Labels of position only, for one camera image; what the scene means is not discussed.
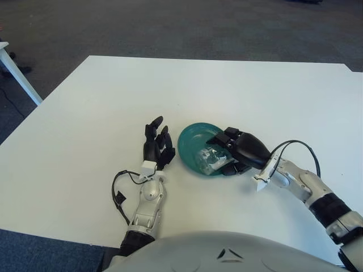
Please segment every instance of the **robotic arm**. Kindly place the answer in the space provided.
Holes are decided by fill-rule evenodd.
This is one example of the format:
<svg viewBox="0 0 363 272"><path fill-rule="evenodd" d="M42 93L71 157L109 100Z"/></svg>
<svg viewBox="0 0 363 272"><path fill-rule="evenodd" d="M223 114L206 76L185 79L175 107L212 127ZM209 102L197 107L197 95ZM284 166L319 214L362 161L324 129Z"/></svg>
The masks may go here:
<svg viewBox="0 0 363 272"><path fill-rule="evenodd" d="M157 135L157 128L163 121L159 116L145 126L146 142L143 146L143 163L138 182L140 188L139 204L130 220L118 256L129 256L138 249L155 241L161 218L161 208L166 196L163 183L166 177L162 169L175 156L168 127Z"/></svg>
<svg viewBox="0 0 363 272"><path fill-rule="evenodd" d="M238 129L229 127L208 144L218 144L240 163L261 169L253 177L257 190L276 173L281 187L305 204L335 244L342 244L338 254L344 265L350 271L363 271L363 217L338 198L319 176L298 168L281 154L271 154L256 137Z"/></svg>

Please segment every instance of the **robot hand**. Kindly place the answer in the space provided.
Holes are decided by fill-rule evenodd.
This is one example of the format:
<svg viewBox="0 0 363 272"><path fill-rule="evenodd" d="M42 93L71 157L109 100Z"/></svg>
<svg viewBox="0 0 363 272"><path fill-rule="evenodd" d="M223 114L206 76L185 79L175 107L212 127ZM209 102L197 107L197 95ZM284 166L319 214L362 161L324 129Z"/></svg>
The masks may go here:
<svg viewBox="0 0 363 272"><path fill-rule="evenodd" d="M271 153L255 136L233 127L228 127L224 132L218 133L208 140L207 144L215 144L227 149L238 161L222 168L222 173L226 176L243 173L251 167L262 169L271 157Z"/></svg>
<svg viewBox="0 0 363 272"><path fill-rule="evenodd" d="M163 117L159 116L150 125L145 126L146 142L143 146L143 160L155 162L157 170L162 170L175 156L175 148L172 146L168 126L165 126L157 135L157 129L162 122Z"/></svg>

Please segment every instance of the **table leg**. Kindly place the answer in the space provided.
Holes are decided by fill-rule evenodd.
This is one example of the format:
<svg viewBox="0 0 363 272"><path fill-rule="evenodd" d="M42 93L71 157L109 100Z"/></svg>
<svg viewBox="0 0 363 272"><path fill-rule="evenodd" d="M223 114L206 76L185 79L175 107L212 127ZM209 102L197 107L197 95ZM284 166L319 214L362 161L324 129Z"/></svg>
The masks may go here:
<svg viewBox="0 0 363 272"><path fill-rule="evenodd" d="M23 87L25 92L30 96L34 103L37 106L40 105L43 100L30 85L29 81L24 77L23 73L19 70L19 68L16 66L14 61L12 61L4 49L0 49L0 61L5 65L16 81L18 81L18 83Z"/></svg>

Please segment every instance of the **black cable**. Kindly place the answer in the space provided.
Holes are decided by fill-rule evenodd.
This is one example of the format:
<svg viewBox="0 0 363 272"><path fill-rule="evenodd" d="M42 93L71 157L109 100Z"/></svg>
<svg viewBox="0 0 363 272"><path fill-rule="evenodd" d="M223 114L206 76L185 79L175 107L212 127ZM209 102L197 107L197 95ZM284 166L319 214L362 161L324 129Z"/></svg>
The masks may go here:
<svg viewBox="0 0 363 272"><path fill-rule="evenodd" d="M275 147L273 150L272 150L272 152L271 152L271 154L273 155L281 146L283 146L283 145L285 145L284 146L284 148L281 150L281 153L280 153L280 156L278 157L278 159L277 159L277 163L276 163L276 165L275 165L275 168L273 169L273 172L272 172L272 174L271 174L271 177L272 177L272 175L275 173L275 171L276 171L276 169L277 169L277 166L278 166L278 164L280 163L280 160L281 160L281 157L282 157L282 153L284 153L284 151L285 151L285 149L290 145L290 144L292 144L292 143L300 143L300 144L302 144L302 145L304 145L309 151L310 151L310 153L311 153L311 155L313 156L313 158L314 158L314 162L315 162L315 167L316 167L316 175L318 176L318 177L320 177L320 164L319 164L319 161L318 161L318 158L316 157L316 154L314 153L314 151L313 151L313 149L310 147L310 146L308 146L306 143L304 143L304 142L302 142L302 141L299 141L299 140L288 140L288 141L286 141L286 142L283 142L283 143L280 143L277 147Z"/></svg>
<svg viewBox="0 0 363 272"><path fill-rule="evenodd" d="M18 109L18 107L7 97L7 94L3 88L0 88L0 90L4 93L5 99L15 108L15 110L25 119L24 114L21 113L21 111Z"/></svg>
<svg viewBox="0 0 363 272"><path fill-rule="evenodd" d="M151 176L154 176L155 173L156 173L157 169L155 167L155 170L154 170L154 173L147 176L147 177L151 177ZM143 182L136 182L134 180L134 178L131 176L131 175L135 175L135 176L140 176L139 173L135 173L135 172L132 172L132 171L128 171L128 170L123 170L119 173L116 174L116 176L113 178L113 182L112 182L112 187L111 187L111 194L112 194L112 200L113 202L115 203L115 206L116 208L119 210L119 212L121 213L121 215L123 216L123 218L125 219L126 221L126 224L129 225L130 224L130 220L128 219L128 217L126 216L126 214L124 213L124 210L123 208L121 207L121 204L126 200L126 198L120 193L120 191L118 191L118 194L116 195L115 194L115 183L116 183L116 180L124 175L124 174L128 174L130 179L132 180L133 183L137 184L137 185L141 185L141 184L144 184L146 182L148 182L149 180L146 179L145 181Z"/></svg>

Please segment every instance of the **teal plate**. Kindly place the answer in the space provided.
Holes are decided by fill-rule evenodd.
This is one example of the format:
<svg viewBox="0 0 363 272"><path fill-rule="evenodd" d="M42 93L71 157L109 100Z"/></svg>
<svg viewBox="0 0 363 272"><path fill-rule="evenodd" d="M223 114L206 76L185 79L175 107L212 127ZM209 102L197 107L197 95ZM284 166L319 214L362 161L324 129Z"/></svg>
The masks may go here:
<svg viewBox="0 0 363 272"><path fill-rule="evenodd" d="M199 170L195 163L195 155L208 146L205 142L213 138L217 133L223 132L220 128L208 123L195 123L187 126L181 133L178 139L179 156L183 163L191 170L206 176ZM222 172L215 171L209 176L220 175Z"/></svg>

